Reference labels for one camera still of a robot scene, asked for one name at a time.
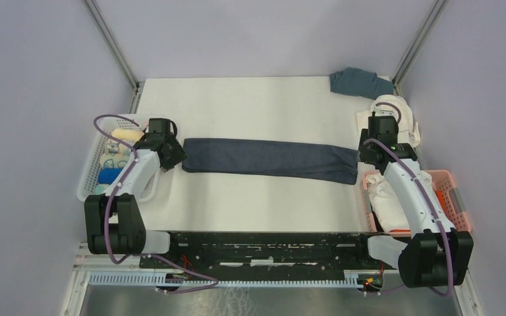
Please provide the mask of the white plastic basket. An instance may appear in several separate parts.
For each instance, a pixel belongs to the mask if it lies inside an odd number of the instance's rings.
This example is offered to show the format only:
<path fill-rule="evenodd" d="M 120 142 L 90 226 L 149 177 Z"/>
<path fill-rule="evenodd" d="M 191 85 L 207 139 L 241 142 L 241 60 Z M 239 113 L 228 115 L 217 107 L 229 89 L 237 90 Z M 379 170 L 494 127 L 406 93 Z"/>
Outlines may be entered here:
<path fill-rule="evenodd" d="M 142 130 L 144 126 L 148 125 L 149 119 L 152 118 L 152 115 L 149 114 L 122 114 L 122 116 L 126 117 L 126 119 L 114 117 L 101 118 L 98 120 L 98 126 L 108 134 L 117 128 Z M 106 153 L 106 143 L 108 139 L 108 137 L 104 136 L 99 131 L 97 131 L 94 136 L 94 141 L 90 146 L 78 184 L 77 197 L 80 201 L 85 201 L 89 195 L 94 194 L 94 189 L 98 185 L 98 176 L 102 170 L 100 159 L 101 156 Z M 142 195 L 137 201 L 147 202 L 154 197 L 160 174 L 161 171 L 158 169 L 157 172 L 150 177 Z"/>

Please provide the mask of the dark blue towel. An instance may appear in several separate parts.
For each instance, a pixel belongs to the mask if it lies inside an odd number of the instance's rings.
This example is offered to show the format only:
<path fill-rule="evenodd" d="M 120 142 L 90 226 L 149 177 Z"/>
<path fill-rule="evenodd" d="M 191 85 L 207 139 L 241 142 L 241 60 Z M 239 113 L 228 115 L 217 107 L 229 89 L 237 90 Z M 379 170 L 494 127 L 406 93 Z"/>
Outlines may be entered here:
<path fill-rule="evenodd" d="M 358 152 L 325 144 L 229 138 L 187 138 L 182 169 L 323 180 L 354 185 Z"/>

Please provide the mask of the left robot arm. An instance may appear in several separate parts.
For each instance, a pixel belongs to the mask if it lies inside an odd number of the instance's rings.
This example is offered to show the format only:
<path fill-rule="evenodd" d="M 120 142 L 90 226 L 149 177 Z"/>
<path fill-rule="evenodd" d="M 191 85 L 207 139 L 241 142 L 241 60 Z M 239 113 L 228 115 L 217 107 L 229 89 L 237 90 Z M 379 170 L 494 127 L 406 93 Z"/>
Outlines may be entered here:
<path fill-rule="evenodd" d="M 179 263 L 181 251 L 171 244 L 170 233 L 145 227 L 138 198 L 151 177 L 174 169 L 187 154 L 172 120 L 151 118 L 139 129 L 144 135 L 128 147 L 132 155 L 126 166 L 102 194 L 84 201 L 88 249 L 110 257 L 155 254 L 159 263 L 171 268 Z"/>

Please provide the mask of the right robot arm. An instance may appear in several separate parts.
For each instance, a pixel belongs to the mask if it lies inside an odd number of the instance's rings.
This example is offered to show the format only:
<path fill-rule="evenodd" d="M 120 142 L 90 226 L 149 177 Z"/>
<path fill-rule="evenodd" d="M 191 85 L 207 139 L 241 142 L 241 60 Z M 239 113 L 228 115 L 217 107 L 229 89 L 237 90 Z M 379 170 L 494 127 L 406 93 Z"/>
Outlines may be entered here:
<path fill-rule="evenodd" d="M 362 163 L 372 165 L 391 185 L 410 229 L 402 242 L 390 235 L 373 234 L 354 251 L 359 267 L 370 269 L 379 261 L 398 270 L 407 288 L 445 287 L 448 296 L 463 283 L 474 240 L 459 231 L 443 212 L 431 185 L 424 182 L 414 148 L 398 141 L 394 116 L 371 115 L 362 129 L 358 152 Z"/>

